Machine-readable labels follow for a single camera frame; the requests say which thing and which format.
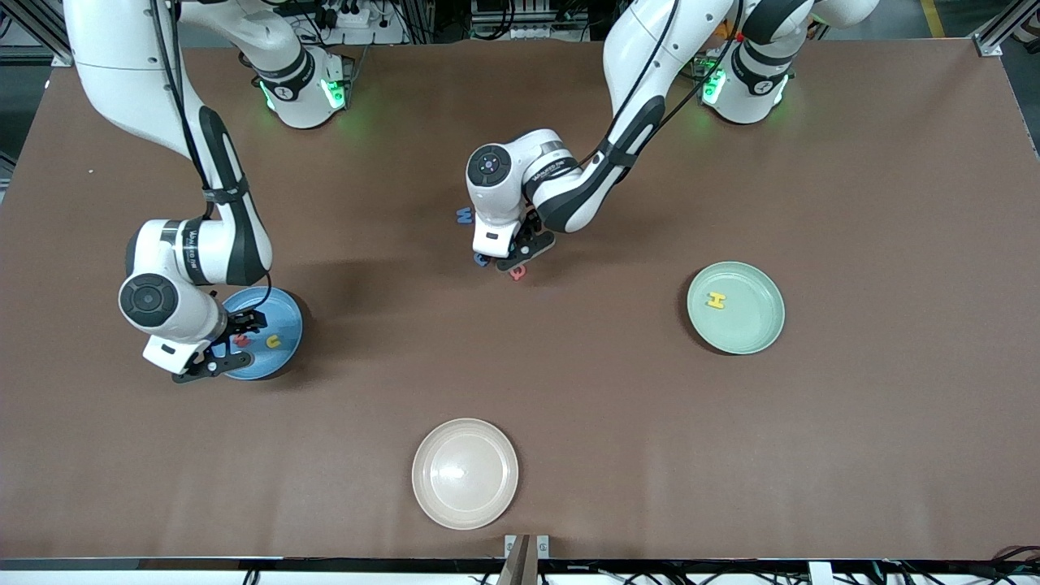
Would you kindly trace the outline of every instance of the brown table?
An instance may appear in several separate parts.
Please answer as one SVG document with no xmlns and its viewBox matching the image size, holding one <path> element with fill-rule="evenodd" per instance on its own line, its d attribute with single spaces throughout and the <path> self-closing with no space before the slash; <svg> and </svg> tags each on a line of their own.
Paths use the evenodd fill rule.
<svg viewBox="0 0 1040 585">
<path fill-rule="evenodd" d="M 810 43 L 753 127 L 688 107 L 519 283 L 479 270 L 463 169 L 608 121 L 597 45 L 373 49 L 353 108 L 286 128 L 230 50 L 189 51 L 306 302 L 285 376 L 174 385 L 116 308 L 128 237 L 202 207 L 190 164 L 55 72 L 0 208 L 3 556 L 988 558 L 1040 540 L 1040 164 L 967 41 Z M 672 97 L 685 92 L 677 82 Z M 783 290 L 769 351 L 709 352 L 684 286 Z M 449 418 L 521 483 L 452 532 L 412 494 Z"/>
</svg>

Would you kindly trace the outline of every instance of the green indicator light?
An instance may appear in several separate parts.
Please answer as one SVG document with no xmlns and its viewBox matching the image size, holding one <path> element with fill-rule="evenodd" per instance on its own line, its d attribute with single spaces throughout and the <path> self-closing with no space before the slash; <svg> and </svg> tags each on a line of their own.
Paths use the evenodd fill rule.
<svg viewBox="0 0 1040 585">
<path fill-rule="evenodd" d="M 275 104 L 270 101 L 270 94 L 267 93 L 267 87 L 264 86 L 263 81 L 260 82 L 260 90 L 263 91 L 263 97 L 267 99 L 267 109 L 275 111 Z"/>
<path fill-rule="evenodd" d="M 719 92 L 726 84 L 726 72 L 717 71 L 708 82 L 704 84 L 704 103 L 714 105 L 719 100 Z"/>
<path fill-rule="evenodd" d="M 329 98 L 329 105 L 335 109 L 343 107 L 343 88 L 340 87 L 338 82 L 330 83 L 322 79 L 321 90 L 324 91 L 326 97 Z"/>
<path fill-rule="evenodd" d="M 777 97 L 773 100 L 773 105 L 777 105 L 783 99 L 783 86 L 787 84 L 788 79 L 790 79 L 789 75 L 783 76 L 783 79 L 780 81 L 780 87 L 777 88 Z"/>
</svg>

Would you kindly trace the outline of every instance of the plate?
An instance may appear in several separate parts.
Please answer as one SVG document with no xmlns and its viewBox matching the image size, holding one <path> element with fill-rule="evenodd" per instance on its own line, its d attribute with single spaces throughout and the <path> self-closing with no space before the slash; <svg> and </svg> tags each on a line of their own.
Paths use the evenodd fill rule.
<svg viewBox="0 0 1040 585">
<path fill-rule="evenodd" d="M 494 425 L 457 418 L 422 440 L 412 462 L 412 489 L 435 523 L 473 530 L 510 507 L 519 472 L 513 443 Z"/>
<path fill-rule="evenodd" d="M 747 355 L 773 345 L 783 329 L 783 297 L 765 273 L 744 262 L 719 262 L 690 283 L 686 311 L 712 347 Z"/>
<path fill-rule="evenodd" d="M 244 309 L 260 302 L 266 291 L 266 286 L 239 290 L 224 301 L 224 307 L 228 312 Z M 250 345 L 244 348 L 231 345 L 232 354 L 241 351 L 253 354 L 253 363 L 226 373 L 225 376 L 228 378 L 235 380 L 266 378 L 284 367 L 300 348 L 300 338 L 304 334 L 304 316 L 300 311 L 300 305 L 288 292 L 281 288 L 271 288 L 270 296 L 257 307 L 257 310 L 267 317 L 267 326 L 256 333 L 245 333 Z M 271 335 L 278 335 L 279 340 L 279 346 L 274 349 L 267 347 L 267 338 Z M 213 346 L 213 355 L 224 357 L 224 346 Z"/>
</svg>

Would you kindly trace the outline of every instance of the yellow floor stripe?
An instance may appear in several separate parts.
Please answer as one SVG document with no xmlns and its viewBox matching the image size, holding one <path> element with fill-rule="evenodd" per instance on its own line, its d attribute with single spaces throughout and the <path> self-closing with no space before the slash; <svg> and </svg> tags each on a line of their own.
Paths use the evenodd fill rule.
<svg viewBox="0 0 1040 585">
<path fill-rule="evenodd" d="M 935 9 L 935 0 L 920 0 L 920 7 L 925 9 L 925 20 L 928 21 L 928 31 L 932 33 L 932 39 L 945 36 L 946 31 L 942 30 L 939 10 Z"/>
</svg>

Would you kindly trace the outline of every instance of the floor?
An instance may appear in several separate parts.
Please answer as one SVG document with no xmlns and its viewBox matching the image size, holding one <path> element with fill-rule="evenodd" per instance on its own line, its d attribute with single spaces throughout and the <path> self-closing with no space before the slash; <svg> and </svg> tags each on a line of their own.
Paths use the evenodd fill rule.
<svg viewBox="0 0 1040 585">
<path fill-rule="evenodd" d="M 965 36 L 1005 4 L 1006 0 L 880 0 L 867 20 L 847 30 L 831 30 L 827 39 Z M 17 43 L 20 34 L 12 30 L 0 37 L 0 44 Z M 188 27 L 182 43 L 189 47 L 228 46 L 212 33 Z M 1021 44 L 1009 41 L 1002 59 L 1023 121 L 1033 136 L 1040 136 L 1040 55 L 1030 55 Z M 0 67 L 0 152 L 16 158 L 21 152 L 49 73 L 48 67 Z M 8 178 L 0 169 L 0 201 Z"/>
</svg>

